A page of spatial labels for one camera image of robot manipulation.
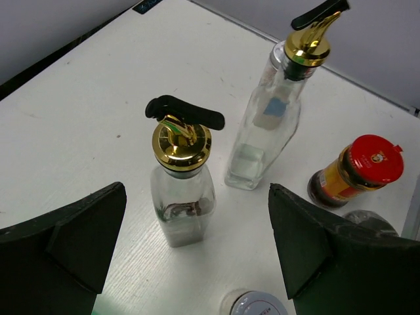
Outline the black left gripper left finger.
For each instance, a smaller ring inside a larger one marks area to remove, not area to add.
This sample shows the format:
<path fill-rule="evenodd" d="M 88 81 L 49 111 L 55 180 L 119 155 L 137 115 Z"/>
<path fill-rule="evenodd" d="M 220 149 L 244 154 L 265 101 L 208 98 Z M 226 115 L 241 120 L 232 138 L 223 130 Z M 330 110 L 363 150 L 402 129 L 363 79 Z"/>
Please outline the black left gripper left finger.
<path fill-rule="evenodd" d="M 115 182 L 1 229 L 1 313 L 91 314 L 126 203 L 124 185 Z"/>

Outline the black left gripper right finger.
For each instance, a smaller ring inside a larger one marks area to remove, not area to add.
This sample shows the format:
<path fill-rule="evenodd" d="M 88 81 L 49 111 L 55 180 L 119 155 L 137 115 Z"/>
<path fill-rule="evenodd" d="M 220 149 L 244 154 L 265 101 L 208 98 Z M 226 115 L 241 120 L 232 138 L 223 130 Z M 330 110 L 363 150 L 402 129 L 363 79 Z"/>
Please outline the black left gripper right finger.
<path fill-rule="evenodd" d="M 287 297 L 297 314 L 418 314 L 419 242 L 364 228 L 281 184 L 268 195 Z"/>

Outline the glass bottle with dark residue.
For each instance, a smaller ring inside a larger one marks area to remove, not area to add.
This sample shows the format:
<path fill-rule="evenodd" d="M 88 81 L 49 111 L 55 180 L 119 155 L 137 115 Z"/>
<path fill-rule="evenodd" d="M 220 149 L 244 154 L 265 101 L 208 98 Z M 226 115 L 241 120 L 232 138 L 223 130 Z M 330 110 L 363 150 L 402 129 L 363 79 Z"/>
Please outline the glass bottle with dark residue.
<path fill-rule="evenodd" d="M 170 247 L 200 242 L 216 206 L 215 187 L 206 165 L 211 131 L 225 126 L 220 112 L 171 95 L 149 101 L 147 118 L 156 119 L 152 149 L 159 163 L 151 173 L 152 201 Z"/>

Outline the clear glass oil bottle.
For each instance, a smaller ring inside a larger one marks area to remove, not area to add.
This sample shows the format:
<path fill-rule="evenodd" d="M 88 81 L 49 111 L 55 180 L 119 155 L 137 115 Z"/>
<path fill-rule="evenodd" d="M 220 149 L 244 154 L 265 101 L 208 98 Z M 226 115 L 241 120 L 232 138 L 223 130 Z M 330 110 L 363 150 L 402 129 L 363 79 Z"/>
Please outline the clear glass oil bottle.
<path fill-rule="evenodd" d="M 249 99 L 224 182 L 253 190 L 294 136 L 306 82 L 328 58 L 327 29 L 349 10 L 346 0 L 324 1 L 291 21 L 292 32 L 270 51 Z"/>

